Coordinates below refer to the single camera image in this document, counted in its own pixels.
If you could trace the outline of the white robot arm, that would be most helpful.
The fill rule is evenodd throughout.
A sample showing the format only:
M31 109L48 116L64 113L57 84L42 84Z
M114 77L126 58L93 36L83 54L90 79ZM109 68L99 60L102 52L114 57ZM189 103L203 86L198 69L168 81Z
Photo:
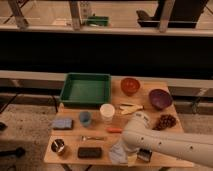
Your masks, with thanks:
M149 123L145 112L132 115L121 135L128 152L143 148L213 167L213 135L156 131L149 128Z

